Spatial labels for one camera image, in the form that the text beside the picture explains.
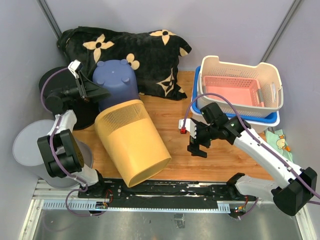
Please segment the blue bucket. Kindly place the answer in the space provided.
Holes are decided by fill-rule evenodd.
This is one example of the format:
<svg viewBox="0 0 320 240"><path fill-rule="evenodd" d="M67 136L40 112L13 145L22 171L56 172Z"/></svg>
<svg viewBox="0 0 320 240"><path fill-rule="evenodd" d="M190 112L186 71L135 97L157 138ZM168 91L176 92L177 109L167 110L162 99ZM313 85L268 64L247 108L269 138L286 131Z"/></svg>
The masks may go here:
<svg viewBox="0 0 320 240"><path fill-rule="evenodd" d="M140 98L135 72L126 59L99 61L92 80L110 93L109 97L98 102L101 112L120 103Z"/></svg>

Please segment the grey bucket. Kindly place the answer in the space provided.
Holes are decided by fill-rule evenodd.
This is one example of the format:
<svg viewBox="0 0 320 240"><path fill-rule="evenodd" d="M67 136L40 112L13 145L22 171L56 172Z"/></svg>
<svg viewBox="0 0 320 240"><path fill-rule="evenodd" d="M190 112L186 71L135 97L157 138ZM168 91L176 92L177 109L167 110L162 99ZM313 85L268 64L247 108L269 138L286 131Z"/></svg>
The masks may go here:
<svg viewBox="0 0 320 240"><path fill-rule="evenodd" d="M61 118L31 123L14 140L15 160L54 188L95 185L92 152L73 136L74 126Z"/></svg>

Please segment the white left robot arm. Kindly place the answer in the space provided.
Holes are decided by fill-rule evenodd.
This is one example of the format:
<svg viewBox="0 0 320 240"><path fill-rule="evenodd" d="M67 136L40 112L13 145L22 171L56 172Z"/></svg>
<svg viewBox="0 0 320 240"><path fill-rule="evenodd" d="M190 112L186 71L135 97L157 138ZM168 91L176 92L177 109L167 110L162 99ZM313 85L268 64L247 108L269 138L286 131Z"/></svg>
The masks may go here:
<svg viewBox="0 0 320 240"><path fill-rule="evenodd" d="M74 76L67 67L46 72L39 90L42 106L55 117L50 132L37 140L47 173L52 178L74 180L81 192L103 197L107 185L102 175L86 164L73 130L91 126L98 115L98 102L110 93L81 72Z"/></svg>

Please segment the yellow slatted basket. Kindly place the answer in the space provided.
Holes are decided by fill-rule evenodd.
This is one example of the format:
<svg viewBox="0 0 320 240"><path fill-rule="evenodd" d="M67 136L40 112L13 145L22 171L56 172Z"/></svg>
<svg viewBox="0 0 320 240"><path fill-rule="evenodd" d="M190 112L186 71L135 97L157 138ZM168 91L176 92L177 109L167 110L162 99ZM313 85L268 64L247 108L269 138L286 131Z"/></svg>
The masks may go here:
<svg viewBox="0 0 320 240"><path fill-rule="evenodd" d="M129 188L161 172L172 159L141 100L101 111L94 127Z"/></svg>

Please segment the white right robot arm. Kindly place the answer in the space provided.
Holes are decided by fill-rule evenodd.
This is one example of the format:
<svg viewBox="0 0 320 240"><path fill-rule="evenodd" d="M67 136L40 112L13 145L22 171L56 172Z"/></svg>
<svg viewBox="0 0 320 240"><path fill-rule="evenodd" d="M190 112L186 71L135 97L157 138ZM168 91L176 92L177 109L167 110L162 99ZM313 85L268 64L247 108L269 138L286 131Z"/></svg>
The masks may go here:
<svg viewBox="0 0 320 240"><path fill-rule="evenodd" d="M301 168L289 161L264 141L251 126L235 116L228 118L215 102L200 110L204 122L185 117L179 120L181 134L189 132L187 150L205 158L200 146L209 148L213 140L225 140L236 146L262 166L273 180L253 178L237 173L227 182L227 196L238 200L253 196L273 202L289 216L295 216L316 196L317 173L311 168Z"/></svg>

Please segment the black large bucket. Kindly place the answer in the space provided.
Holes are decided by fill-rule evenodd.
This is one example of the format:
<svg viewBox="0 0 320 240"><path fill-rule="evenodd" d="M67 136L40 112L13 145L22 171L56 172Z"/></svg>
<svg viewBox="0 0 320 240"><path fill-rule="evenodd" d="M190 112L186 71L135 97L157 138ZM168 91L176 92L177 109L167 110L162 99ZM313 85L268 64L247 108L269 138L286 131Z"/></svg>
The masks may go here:
<svg viewBox="0 0 320 240"><path fill-rule="evenodd" d="M66 110L73 110L77 118L74 129L83 130L94 124L95 118L99 113L97 103L86 101L82 98L70 98L65 103L59 102L57 107L53 106L54 90L64 87L73 88L75 86L75 77L68 69L64 69L63 66L47 71L38 83L39 91L42 94L41 99L45 107L54 116L63 114Z"/></svg>

